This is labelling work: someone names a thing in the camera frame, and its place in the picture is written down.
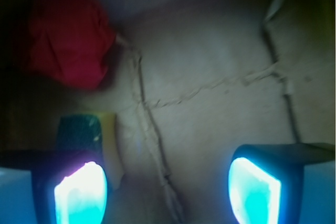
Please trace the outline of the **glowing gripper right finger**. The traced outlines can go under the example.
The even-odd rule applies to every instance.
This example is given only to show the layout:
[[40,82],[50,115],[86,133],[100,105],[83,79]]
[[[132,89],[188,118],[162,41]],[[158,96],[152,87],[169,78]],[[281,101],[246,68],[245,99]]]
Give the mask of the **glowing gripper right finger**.
[[228,195],[238,223],[335,223],[335,146],[241,145]]

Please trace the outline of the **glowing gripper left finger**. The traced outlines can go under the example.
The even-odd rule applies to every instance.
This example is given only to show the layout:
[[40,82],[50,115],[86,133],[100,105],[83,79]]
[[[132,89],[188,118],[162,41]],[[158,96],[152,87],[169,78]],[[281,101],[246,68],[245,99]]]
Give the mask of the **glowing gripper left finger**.
[[1,152],[1,223],[102,223],[106,206],[93,151]]

